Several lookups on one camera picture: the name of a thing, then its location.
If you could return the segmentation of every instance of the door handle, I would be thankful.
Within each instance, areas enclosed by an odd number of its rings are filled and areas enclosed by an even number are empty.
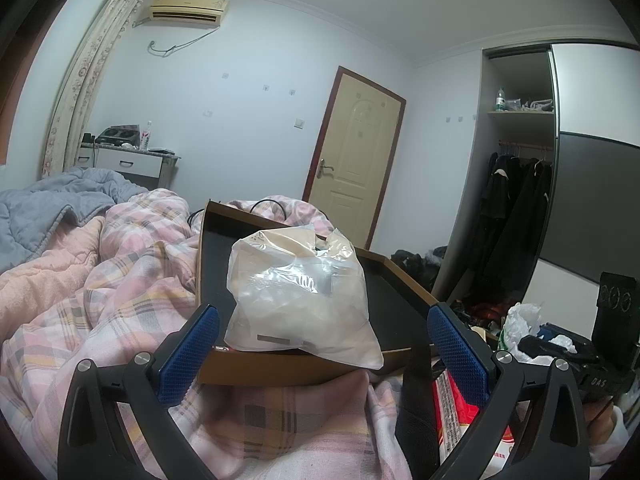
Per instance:
[[[324,158],[321,158],[320,164],[318,165],[318,174],[316,174],[316,177],[322,178],[322,176],[324,175],[324,170],[335,171],[335,168],[333,166],[326,166],[324,164]]]

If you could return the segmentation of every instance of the blue gripper pad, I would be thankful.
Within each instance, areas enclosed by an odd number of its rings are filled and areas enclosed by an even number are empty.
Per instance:
[[[158,400],[166,408],[184,399],[220,331],[218,311],[210,306],[178,343],[158,373]]]
[[[460,394],[469,404],[482,408],[489,400],[487,373],[465,340],[438,306],[427,315],[429,338],[456,381]]]

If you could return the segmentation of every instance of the white plastic bag on floor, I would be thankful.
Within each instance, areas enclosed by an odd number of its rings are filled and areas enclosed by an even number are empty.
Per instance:
[[[339,363],[382,368],[364,272],[334,231],[316,250],[313,226],[258,231],[231,249],[226,287],[236,308],[225,342],[236,350],[300,348]]]
[[[518,343],[526,335],[537,336],[540,332],[540,306],[530,303],[518,303],[509,309],[504,321],[498,347],[509,351],[517,361],[533,365],[550,366],[554,358],[549,355],[539,355],[531,358],[518,349]],[[557,335],[550,343],[563,346],[575,354],[573,341],[565,335]]]

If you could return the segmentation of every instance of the curtain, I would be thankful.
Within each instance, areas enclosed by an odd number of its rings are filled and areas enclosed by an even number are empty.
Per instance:
[[[113,45],[138,15],[144,0],[108,0],[82,39],[58,94],[49,125],[42,176],[76,163],[102,69]]]

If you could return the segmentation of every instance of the crown molding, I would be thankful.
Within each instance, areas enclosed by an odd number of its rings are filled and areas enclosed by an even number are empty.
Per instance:
[[[299,10],[300,12],[305,12],[311,16],[329,22],[337,27],[343,28],[344,30],[348,30],[352,34],[356,34],[357,36],[363,38],[364,40],[373,43],[375,46],[382,48],[383,50],[388,51],[390,54],[394,54],[395,56],[400,57],[401,59],[406,60],[408,63],[412,63],[411,57],[407,56],[404,52],[398,49],[398,47],[392,45],[388,41],[383,40],[379,36],[371,34],[368,30],[365,30],[362,27],[359,27],[355,23],[351,23],[348,20],[344,20],[335,14],[327,12],[326,10],[319,9],[319,7],[315,7],[299,0],[264,0],[267,2],[271,2],[272,4],[278,4],[284,7],[289,7],[290,9]]]
[[[456,46],[445,48],[434,54],[421,57],[416,67],[435,63],[449,57],[467,54],[486,48],[516,46],[527,43],[549,43],[555,40],[602,40],[621,41],[636,44],[636,40],[628,30],[619,27],[599,25],[551,25],[549,27],[526,28],[504,34],[496,34],[479,40],[467,41]]]

